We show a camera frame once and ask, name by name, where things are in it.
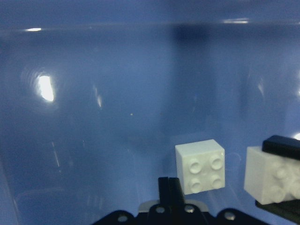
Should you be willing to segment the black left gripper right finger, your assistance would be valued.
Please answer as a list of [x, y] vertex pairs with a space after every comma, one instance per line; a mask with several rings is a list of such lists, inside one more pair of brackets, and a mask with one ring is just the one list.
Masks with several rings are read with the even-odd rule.
[[169, 191], [172, 206], [181, 207], [185, 204], [179, 178], [169, 178]]

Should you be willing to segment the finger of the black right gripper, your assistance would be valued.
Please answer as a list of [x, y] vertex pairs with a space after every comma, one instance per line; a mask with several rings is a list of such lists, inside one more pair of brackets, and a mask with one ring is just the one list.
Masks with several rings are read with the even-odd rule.
[[300, 201], [290, 200], [280, 203], [261, 204], [255, 201], [256, 207], [294, 223], [300, 222]]
[[263, 141], [262, 151], [281, 157], [299, 160], [300, 141], [294, 138], [273, 135]]

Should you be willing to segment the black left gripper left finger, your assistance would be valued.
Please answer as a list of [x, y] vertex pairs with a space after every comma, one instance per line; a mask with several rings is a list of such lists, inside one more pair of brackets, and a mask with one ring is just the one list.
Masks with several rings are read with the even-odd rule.
[[159, 177], [158, 178], [158, 190], [159, 190], [159, 201], [163, 205], [170, 204], [170, 189], [169, 189], [169, 178]]

